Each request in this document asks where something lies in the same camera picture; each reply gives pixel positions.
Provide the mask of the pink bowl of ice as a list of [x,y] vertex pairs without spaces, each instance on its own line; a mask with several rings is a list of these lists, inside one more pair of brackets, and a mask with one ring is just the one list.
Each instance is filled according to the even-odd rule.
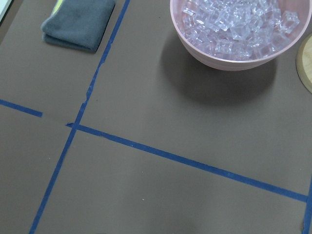
[[309,0],[172,0],[170,14],[185,49],[224,71],[260,66],[290,49],[312,16]]

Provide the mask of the cream bear tray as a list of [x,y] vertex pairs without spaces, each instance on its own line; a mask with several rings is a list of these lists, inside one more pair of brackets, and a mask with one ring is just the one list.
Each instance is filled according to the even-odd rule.
[[0,21],[3,20],[11,2],[11,0],[0,0]]

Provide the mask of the wooden cup tree stand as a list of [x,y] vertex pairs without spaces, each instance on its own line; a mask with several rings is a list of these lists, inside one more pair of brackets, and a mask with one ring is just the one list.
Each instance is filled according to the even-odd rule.
[[312,35],[301,43],[296,55],[296,70],[305,88],[312,92]]

